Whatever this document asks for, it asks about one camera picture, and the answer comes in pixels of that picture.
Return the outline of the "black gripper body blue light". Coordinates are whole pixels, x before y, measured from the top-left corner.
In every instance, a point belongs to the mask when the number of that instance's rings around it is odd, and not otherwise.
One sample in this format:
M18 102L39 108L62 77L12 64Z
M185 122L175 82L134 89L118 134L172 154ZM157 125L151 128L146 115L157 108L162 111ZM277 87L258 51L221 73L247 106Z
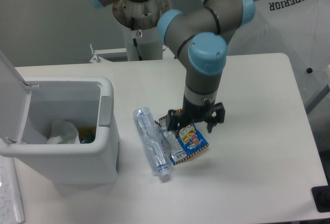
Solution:
M217 125L216 118L213 113L216 112L217 105L215 102L210 102L208 99L202 105L195 105L190 102L185 96L183 98L183 108L179 115L177 130L191 123L207 123L207 130L212 131L213 127Z

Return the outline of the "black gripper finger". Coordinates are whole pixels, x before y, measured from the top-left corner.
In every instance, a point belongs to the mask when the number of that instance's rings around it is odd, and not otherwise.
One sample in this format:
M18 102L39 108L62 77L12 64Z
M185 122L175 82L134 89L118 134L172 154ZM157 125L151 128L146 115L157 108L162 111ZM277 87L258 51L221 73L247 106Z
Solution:
M207 131L208 133L211 133L213 130L213 127L215 127L217 124L224 123L225 119L225 109L221 102L214 105L211 114L205 119L205 122L207 123Z
M183 123L182 123L182 110L169 110L166 115L166 127L168 131L173 131L175 134L175 137L179 137L179 132L182 130Z

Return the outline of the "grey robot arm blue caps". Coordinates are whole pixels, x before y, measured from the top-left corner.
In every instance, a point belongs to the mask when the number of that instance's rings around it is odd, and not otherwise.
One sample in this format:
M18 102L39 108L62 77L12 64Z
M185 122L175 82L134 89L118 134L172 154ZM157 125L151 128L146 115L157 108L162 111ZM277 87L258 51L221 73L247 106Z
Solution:
M187 15L170 9L167 0L91 2L95 7L112 6L130 60L161 56L162 47L167 46L185 67L183 107L168 112L168 130L179 133L191 123L206 122L211 131L224 122L224 107L216 102L227 55L222 34L253 19L253 0L202 0L203 7Z

